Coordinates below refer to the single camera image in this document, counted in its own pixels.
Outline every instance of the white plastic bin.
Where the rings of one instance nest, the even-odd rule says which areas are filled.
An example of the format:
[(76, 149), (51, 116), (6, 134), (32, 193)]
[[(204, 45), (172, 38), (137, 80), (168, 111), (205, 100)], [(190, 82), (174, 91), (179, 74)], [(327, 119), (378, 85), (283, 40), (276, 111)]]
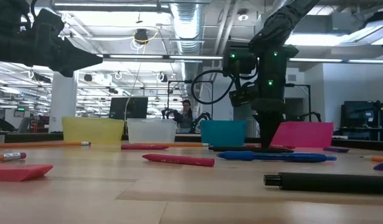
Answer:
[(173, 143), (177, 123), (171, 119), (127, 119), (130, 144)]

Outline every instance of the plastic bin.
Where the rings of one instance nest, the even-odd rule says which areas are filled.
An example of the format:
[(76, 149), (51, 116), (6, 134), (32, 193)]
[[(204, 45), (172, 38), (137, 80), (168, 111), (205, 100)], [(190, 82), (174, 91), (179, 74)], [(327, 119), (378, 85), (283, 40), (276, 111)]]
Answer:
[(62, 118), (65, 142), (120, 144), (125, 122), (110, 118)]
[(243, 146), (246, 121), (201, 121), (202, 143), (211, 146)]
[(130, 144), (173, 143), (177, 123), (171, 119), (127, 119)]

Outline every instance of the workbench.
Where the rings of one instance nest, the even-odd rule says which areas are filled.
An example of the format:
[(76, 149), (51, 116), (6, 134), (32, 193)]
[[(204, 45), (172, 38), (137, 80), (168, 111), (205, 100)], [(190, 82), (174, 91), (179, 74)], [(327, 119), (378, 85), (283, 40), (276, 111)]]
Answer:
[[(42, 179), (0, 182), (0, 223), (375, 223), (383, 195), (292, 192), (265, 187), (264, 174), (317, 172), (383, 175), (352, 149), (336, 162), (225, 161), (207, 148), (118, 151), (113, 146), (14, 149), (25, 164), (52, 164)], [(216, 159), (215, 167), (150, 162), (163, 153)]]

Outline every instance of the orange pencil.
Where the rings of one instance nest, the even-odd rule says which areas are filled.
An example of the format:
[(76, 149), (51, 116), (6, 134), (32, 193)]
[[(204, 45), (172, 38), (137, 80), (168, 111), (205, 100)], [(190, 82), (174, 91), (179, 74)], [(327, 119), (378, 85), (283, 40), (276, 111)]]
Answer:
[(383, 156), (363, 156), (363, 158), (368, 158), (374, 162), (383, 162)]
[(200, 142), (175, 142), (175, 143), (136, 143), (140, 145), (154, 145), (167, 147), (208, 147), (209, 144)]
[(27, 154), (25, 152), (5, 153), (0, 154), (0, 162), (12, 161), (17, 159), (25, 159)]
[(0, 143), (0, 148), (14, 147), (59, 147), (59, 146), (89, 146), (90, 142), (22, 142), (22, 143)]

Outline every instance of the white column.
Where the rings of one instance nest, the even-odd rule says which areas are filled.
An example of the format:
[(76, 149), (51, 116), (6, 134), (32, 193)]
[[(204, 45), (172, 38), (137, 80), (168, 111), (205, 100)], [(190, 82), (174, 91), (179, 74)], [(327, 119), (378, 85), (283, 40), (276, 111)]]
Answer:
[(49, 133), (62, 131), (62, 117), (75, 116), (77, 109), (78, 71), (72, 78), (54, 72)]

